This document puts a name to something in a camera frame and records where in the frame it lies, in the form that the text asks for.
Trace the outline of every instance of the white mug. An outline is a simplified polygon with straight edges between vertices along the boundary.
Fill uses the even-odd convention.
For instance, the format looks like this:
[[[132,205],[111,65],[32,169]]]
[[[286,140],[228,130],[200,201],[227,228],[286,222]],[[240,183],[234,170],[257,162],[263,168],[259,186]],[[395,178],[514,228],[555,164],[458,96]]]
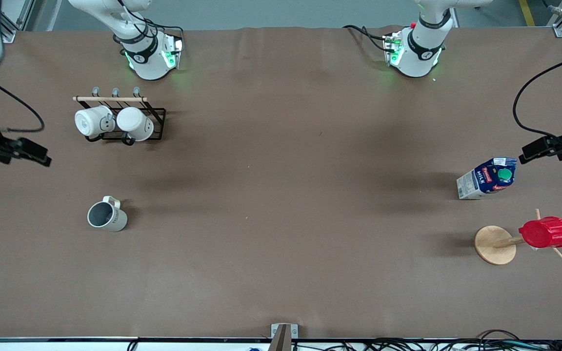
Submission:
[[[135,107],[125,107],[116,116],[116,124],[135,141],[143,141],[153,134],[153,122]]]
[[[108,232],[118,232],[127,224],[127,214],[120,209],[120,201],[111,196],[104,196],[101,202],[88,210],[88,224]]]
[[[75,125],[78,131],[87,137],[94,138],[101,133],[114,130],[114,114],[107,106],[79,110],[75,113]]]

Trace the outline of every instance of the green cap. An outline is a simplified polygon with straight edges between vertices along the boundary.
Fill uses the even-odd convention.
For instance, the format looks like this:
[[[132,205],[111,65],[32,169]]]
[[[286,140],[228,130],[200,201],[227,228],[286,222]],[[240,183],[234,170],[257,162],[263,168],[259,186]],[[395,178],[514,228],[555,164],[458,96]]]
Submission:
[[[513,177],[513,172],[510,169],[502,168],[498,171],[498,178],[501,180],[509,180],[511,177]]]

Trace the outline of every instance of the black band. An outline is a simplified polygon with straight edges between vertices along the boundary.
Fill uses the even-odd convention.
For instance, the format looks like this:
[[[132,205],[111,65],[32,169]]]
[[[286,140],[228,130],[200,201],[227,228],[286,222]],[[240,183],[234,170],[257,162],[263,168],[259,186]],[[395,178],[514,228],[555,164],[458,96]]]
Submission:
[[[443,42],[433,49],[426,49],[426,47],[418,45],[415,40],[413,40],[413,29],[407,36],[407,42],[409,43],[409,49],[418,55],[418,59],[422,61],[430,60],[435,56],[435,54],[442,48]]]
[[[133,51],[125,50],[129,58],[134,60],[136,63],[147,63],[149,61],[149,57],[158,49],[158,38],[153,37],[153,42],[151,45],[142,51],[138,51],[134,53]]]
[[[117,38],[119,38],[119,41],[121,44],[136,44],[136,42],[141,42],[142,40],[144,40],[144,38],[148,38],[149,35],[149,25],[148,24],[144,24],[144,30],[141,31],[142,33],[140,33],[139,36],[135,37],[135,38],[131,38],[131,39],[123,39],[123,38],[119,38],[117,36]]]
[[[446,12],[444,12],[441,22],[439,22],[439,23],[428,23],[425,20],[422,20],[422,16],[420,16],[420,24],[422,26],[426,27],[426,28],[439,29],[439,28],[443,27],[444,24],[446,24],[446,22],[448,22],[450,17],[451,17],[450,9],[448,9],[448,10],[446,10]]]

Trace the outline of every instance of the wooden dowel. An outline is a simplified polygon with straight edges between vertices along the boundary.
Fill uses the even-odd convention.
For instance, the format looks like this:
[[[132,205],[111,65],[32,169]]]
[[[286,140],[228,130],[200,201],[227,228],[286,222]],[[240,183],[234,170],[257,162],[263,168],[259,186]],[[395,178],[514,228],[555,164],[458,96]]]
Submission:
[[[553,247],[552,249],[558,255],[558,257],[562,258],[562,253],[560,251],[558,251],[558,249],[556,249],[556,247]]]
[[[497,242],[495,242],[495,244],[493,244],[493,247],[495,247],[496,249],[501,249],[503,247],[509,247],[512,245],[517,245],[517,244],[523,244],[524,238],[522,237],[514,237],[514,238],[506,238],[506,239],[502,239],[502,240],[498,240]]]
[[[100,97],[100,96],[74,96],[73,101],[114,101],[114,102],[147,102],[146,97]]]

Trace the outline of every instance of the cable connector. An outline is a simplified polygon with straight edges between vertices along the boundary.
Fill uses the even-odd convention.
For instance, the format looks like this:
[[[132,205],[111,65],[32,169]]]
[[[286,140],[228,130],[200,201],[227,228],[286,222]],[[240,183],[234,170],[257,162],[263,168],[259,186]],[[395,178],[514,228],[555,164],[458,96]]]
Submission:
[[[557,7],[557,6],[548,6],[548,9],[553,13],[556,14],[556,16],[562,17],[562,7]]]

